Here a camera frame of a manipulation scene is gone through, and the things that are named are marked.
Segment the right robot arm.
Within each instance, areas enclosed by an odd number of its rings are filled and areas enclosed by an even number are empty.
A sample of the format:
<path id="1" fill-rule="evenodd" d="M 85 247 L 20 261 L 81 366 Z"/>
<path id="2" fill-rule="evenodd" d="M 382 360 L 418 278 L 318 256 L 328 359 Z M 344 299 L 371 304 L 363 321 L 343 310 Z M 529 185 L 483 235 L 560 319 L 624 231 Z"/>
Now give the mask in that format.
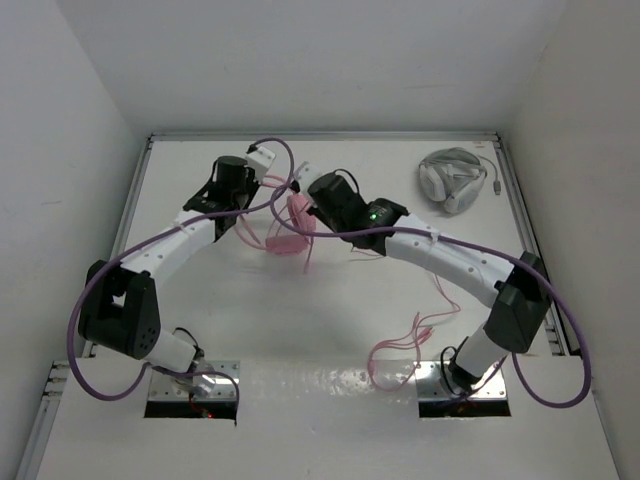
<path id="1" fill-rule="evenodd" d="M 313 215 L 353 246 L 421 267 L 462 288 L 490 312 L 457 348 L 443 375 L 455 393 L 469 392 L 492 364 L 529 351 L 550 307 L 537 278 L 542 261 L 525 252 L 510 262 L 450 243 L 404 206 L 366 202 L 337 173 L 303 167 L 294 175 Z"/>

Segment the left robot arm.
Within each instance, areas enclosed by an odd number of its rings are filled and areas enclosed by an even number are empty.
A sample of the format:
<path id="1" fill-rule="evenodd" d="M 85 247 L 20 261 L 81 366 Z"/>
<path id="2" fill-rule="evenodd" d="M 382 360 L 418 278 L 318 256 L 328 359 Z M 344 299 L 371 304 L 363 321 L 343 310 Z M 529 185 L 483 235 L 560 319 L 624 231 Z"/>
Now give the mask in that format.
<path id="1" fill-rule="evenodd" d="M 274 159 L 263 148 L 217 158 L 210 179 L 167 229 L 170 234 L 127 256 L 91 288 L 80 312 L 79 335 L 155 367 L 189 371 L 198 350 L 162 327 L 158 290 L 191 256 L 235 225 L 234 212 L 249 207 Z"/>

